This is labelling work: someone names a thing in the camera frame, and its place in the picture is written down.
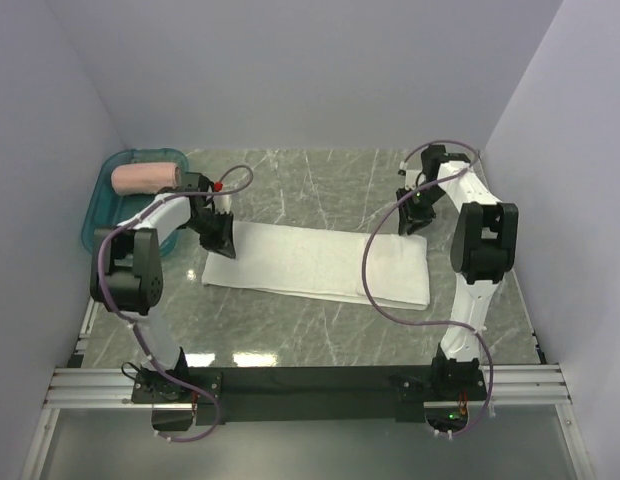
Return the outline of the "white towel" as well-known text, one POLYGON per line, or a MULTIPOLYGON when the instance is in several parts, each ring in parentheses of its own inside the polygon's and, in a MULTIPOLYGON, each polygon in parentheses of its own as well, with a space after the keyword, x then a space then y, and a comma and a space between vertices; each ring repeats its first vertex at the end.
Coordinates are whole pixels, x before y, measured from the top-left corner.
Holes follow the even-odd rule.
MULTIPOLYGON (((202 283, 236 289, 366 304, 361 279, 364 233, 251 222, 234 224, 236 258, 209 254, 202 283)), ((424 310, 430 304, 427 240, 378 234, 367 282, 382 307, 424 310)))

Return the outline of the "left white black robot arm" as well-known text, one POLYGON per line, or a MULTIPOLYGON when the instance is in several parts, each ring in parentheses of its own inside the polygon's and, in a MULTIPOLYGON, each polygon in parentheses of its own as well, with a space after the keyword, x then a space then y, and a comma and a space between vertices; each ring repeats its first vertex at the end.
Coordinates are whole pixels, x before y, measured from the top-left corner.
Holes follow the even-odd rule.
POLYGON ((160 246, 190 229, 204 250, 234 260, 233 193, 221 180, 187 172, 139 213, 94 232, 91 297, 118 316, 139 345, 135 386, 165 402, 197 398, 201 390, 192 385, 183 349, 156 310, 164 290, 160 246))

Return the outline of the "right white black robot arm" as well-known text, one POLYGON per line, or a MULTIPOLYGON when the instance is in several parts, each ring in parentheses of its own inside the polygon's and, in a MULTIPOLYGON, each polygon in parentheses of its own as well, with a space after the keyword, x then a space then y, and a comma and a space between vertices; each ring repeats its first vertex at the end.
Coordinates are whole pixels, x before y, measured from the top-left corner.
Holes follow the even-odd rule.
POLYGON ((458 212, 450 246, 456 287, 450 324, 431 364, 428 389, 436 400, 485 399, 480 369, 482 331, 497 287, 515 260, 519 210, 493 195, 473 171, 479 153, 447 150, 449 141, 428 143, 410 152, 421 168, 399 166, 405 186, 396 191, 398 233, 412 235, 436 218, 434 205, 448 197, 458 212))

